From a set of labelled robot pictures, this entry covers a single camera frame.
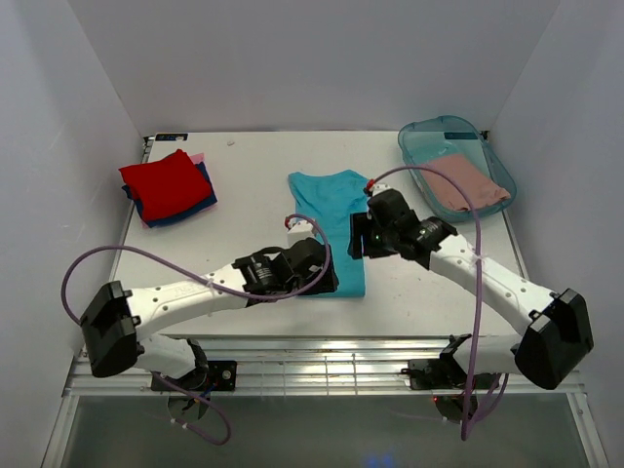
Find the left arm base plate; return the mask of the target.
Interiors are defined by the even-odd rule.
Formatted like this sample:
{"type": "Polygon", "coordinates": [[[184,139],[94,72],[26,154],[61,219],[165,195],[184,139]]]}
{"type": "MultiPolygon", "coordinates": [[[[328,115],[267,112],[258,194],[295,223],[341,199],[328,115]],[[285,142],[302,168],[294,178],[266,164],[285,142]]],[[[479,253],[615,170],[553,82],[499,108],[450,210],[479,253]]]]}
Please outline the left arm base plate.
{"type": "Polygon", "coordinates": [[[179,379],[167,377],[166,380],[191,392],[234,391],[237,367],[236,361],[207,361],[179,379]]]}

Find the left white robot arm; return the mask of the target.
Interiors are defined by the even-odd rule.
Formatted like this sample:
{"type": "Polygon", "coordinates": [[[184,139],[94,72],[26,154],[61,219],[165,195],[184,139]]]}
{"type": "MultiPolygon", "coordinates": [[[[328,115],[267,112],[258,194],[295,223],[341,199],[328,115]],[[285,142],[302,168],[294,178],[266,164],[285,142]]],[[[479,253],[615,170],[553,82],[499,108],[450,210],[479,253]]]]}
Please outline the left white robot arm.
{"type": "Polygon", "coordinates": [[[235,259],[198,278],[126,289],[103,285],[79,319],[97,378],[130,368],[182,379],[205,368],[198,347],[162,331],[214,312],[252,307],[297,295],[333,293],[339,280],[330,247],[308,237],[235,259]]]}

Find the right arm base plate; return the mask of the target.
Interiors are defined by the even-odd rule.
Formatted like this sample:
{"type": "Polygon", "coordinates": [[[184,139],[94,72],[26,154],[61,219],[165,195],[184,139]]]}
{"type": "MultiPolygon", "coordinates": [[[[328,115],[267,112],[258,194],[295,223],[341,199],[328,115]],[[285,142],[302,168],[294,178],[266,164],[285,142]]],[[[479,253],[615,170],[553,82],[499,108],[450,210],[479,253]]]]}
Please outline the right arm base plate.
{"type": "Polygon", "coordinates": [[[411,390],[464,389],[468,373],[454,358],[412,359],[400,374],[409,378],[411,390]]]}

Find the teal t shirt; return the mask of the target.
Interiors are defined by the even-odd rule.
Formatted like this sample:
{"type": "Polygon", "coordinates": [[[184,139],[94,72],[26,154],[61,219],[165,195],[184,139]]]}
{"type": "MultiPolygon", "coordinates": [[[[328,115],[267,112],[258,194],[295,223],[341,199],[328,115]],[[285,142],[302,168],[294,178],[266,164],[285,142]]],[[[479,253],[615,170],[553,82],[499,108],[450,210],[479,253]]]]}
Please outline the teal t shirt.
{"type": "Polygon", "coordinates": [[[324,297],[360,298],[366,294],[365,267],[361,259],[348,253],[350,215],[366,210],[364,188],[368,180],[346,170],[333,175],[288,175],[288,185],[298,214],[314,218],[326,234],[338,279],[335,292],[324,297]]]}

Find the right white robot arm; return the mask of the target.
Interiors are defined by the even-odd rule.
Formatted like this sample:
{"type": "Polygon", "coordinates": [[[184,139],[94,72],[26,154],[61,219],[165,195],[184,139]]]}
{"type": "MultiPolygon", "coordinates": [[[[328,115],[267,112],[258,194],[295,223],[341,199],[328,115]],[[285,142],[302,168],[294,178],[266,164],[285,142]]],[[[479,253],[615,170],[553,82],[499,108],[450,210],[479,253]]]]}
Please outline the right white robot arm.
{"type": "Polygon", "coordinates": [[[456,283],[498,313],[513,333],[452,336],[439,356],[409,362],[415,389],[459,388],[478,375],[518,374],[554,390],[591,352],[587,303],[578,292],[553,292],[493,259],[479,257],[445,221],[419,219],[403,195],[384,184],[367,190],[367,209],[351,216],[348,248],[354,259],[397,254],[456,283]]]}

